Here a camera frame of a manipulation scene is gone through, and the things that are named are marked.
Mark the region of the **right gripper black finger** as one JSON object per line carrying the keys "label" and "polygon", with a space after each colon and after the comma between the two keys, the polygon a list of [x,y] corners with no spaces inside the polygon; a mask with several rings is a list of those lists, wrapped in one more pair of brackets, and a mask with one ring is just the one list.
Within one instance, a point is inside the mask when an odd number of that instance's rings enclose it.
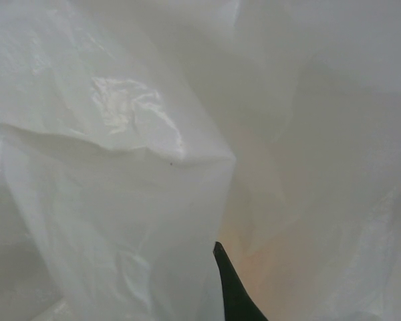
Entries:
{"label": "right gripper black finger", "polygon": [[223,245],[216,242],[213,255],[221,277],[226,321],[267,321],[249,297]]}

